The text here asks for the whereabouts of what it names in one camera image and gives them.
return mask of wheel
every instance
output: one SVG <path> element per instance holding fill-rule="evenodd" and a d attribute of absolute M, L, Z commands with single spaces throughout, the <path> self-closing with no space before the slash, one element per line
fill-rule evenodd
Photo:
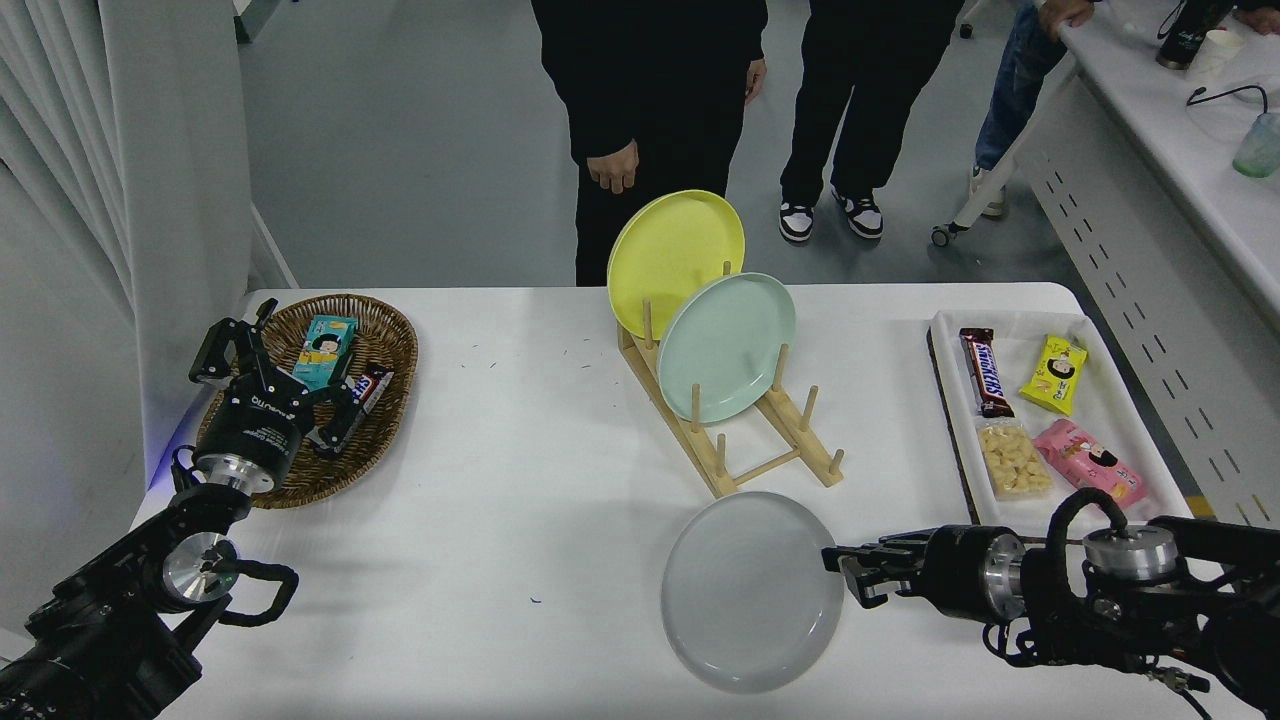
<path fill-rule="evenodd" d="M 929 240 L 933 241 L 933 245 L 938 247 L 946 247 L 947 243 L 951 242 L 952 238 L 955 238 L 955 236 L 956 233 L 951 232 L 950 229 L 942 225 L 933 225 L 933 233 L 929 236 Z"/>

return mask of black bottle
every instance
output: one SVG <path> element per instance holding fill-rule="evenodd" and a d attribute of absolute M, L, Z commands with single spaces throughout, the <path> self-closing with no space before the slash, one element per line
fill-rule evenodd
<path fill-rule="evenodd" d="M 1160 46 L 1156 61 L 1174 70 L 1187 68 L 1204 42 L 1204 33 L 1216 28 L 1233 5 L 1235 3 L 1222 0 L 1187 0 L 1165 44 Z"/>

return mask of white curtain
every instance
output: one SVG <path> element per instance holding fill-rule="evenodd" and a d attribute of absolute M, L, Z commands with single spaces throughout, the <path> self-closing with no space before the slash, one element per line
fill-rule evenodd
<path fill-rule="evenodd" d="M 233 13 L 0 0 L 0 628 L 128 529 L 246 291 Z"/>

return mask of paper cup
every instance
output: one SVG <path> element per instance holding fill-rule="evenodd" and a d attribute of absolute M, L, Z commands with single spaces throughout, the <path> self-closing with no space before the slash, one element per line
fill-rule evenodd
<path fill-rule="evenodd" d="M 1187 79 L 1204 85 L 1222 74 L 1222 68 L 1244 47 L 1244 38 L 1229 29 L 1211 29 L 1204 33 L 1196 59 L 1187 68 Z"/>

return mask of pink snack package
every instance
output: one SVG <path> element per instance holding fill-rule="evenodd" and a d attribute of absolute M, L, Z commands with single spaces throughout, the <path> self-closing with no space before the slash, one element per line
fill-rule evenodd
<path fill-rule="evenodd" d="M 1073 486 L 1098 488 L 1121 509 L 1147 497 L 1142 477 L 1071 420 L 1057 420 L 1033 445 Z"/>

